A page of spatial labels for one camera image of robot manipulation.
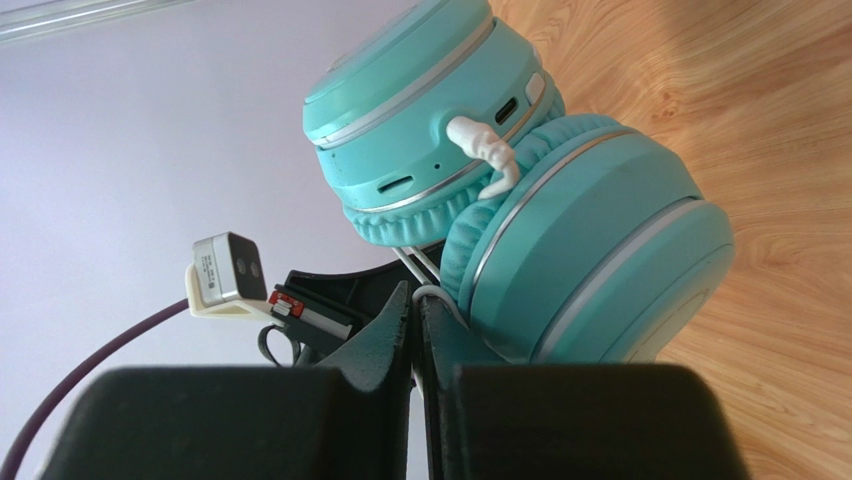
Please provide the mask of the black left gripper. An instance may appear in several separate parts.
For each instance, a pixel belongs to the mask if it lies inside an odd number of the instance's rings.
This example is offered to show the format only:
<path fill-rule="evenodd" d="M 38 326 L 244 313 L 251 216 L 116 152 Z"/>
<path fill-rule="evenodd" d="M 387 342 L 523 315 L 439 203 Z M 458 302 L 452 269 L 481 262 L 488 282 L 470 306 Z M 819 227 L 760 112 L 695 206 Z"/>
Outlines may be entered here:
<path fill-rule="evenodd" d="M 420 286 L 399 259 L 345 274 L 293 270 L 271 292 L 273 320 L 259 332 L 258 349 L 279 365 L 267 340 L 271 331 L 277 331 L 290 341 L 294 361 L 315 364 L 367 327 L 402 281 L 411 289 Z"/>

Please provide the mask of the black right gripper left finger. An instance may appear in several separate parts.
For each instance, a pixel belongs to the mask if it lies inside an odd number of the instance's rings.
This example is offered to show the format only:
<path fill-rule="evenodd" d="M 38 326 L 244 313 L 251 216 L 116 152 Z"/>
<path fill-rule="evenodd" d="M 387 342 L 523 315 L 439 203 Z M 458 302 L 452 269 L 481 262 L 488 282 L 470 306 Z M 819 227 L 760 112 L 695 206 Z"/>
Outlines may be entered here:
<path fill-rule="evenodd" d="M 311 366 L 104 373 L 79 397 L 46 479 L 402 479 L 410 287 Z"/>

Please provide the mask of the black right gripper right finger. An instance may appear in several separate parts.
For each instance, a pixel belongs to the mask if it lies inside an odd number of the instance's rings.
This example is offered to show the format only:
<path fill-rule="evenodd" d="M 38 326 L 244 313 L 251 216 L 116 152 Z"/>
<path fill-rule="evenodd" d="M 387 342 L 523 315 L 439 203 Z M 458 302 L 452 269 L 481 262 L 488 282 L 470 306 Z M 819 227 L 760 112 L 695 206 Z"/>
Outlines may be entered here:
<path fill-rule="evenodd" d="M 513 365 L 417 303 L 433 479 L 746 479 L 721 404 L 674 364 Z"/>

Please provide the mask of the teal cat-ear headphones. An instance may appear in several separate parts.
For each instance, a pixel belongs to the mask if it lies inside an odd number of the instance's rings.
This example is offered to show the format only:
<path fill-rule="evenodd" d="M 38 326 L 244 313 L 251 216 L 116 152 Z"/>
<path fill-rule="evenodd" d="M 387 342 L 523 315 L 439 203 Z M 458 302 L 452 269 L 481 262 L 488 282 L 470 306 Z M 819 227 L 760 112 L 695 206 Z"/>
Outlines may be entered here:
<path fill-rule="evenodd" d="M 415 4 L 314 84 L 303 130 L 357 233 L 441 243 L 433 294 L 513 363 L 653 360 L 735 257 L 683 161 L 567 114 L 486 1 Z"/>

